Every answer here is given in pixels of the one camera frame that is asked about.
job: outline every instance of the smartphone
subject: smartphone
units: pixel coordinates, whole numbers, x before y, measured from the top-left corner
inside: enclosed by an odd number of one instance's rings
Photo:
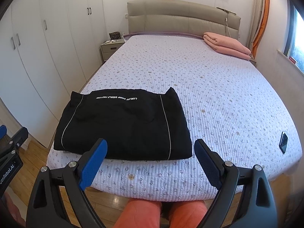
[[[280,141],[280,144],[279,144],[279,147],[280,147],[282,153],[286,152],[287,141],[288,141],[287,135],[283,131],[282,135],[281,135],[281,141]]]

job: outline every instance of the folded clothing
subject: folded clothing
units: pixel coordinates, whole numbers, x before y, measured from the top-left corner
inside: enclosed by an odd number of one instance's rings
[[[54,149],[83,154],[98,138],[108,143],[108,159],[192,157],[190,132],[172,87],[165,94],[142,89],[72,92],[57,126]]]
[[[234,49],[230,49],[227,47],[213,44],[206,38],[206,35],[204,35],[204,41],[218,53],[225,54],[225,55],[232,55],[232,56],[235,56],[235,57],[238,57],[241,59],[245,59],[245,60],[250,60],[250,55],[248,55],[248,54],[244,54],[244,53],[234,50]]]
[[[244,45],[242,45],[239,41],[236,39],[232,39],[230,37],[226,37],[217,33],[213,32],[206,32],[204,33],[204,38],[208,39],[211,43],[215,45],[220,45],[223,47],[227,47],[233,50],[237,50],[241,53],[250,55],[251,51],[246,48]]]

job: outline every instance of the white wardrobe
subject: white wardrobe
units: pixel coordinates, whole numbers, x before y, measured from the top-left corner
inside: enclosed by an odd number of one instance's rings
[[[102,0],[14,0],[1,19],[0,98],[44,146],[106,39]]]

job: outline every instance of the person's hand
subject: person's hand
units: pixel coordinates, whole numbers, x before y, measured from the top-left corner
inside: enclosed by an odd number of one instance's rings
[[[21,217],[18,207],[13,203],[8,193],[5,192],[4,196],[6,199],[6,205],[9,213],[12,215],[14,220],[16,220],[20,225],[23,225],[25,227],[25,220]]]

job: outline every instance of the mattress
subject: mattress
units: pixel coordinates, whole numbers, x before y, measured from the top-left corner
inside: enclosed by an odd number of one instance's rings
[[[248,168],[261,165],[268,179],[300,160],[297,130],[266,79],[249,61],[219,54],[202,39],[132,36],[82,93],[110,88],[165,93],[170,87],[179,96],[192,145],[202,138],[224,161]],[[282,131],[288,136],[285,154],[279,148]],[[52,147],[47,165],[51,169],[65,167],[79,158]],[[194,152],[189,159],[173,161],[105,159],[92,187],[118,196],[157,201],[207,200],[217,192]]]

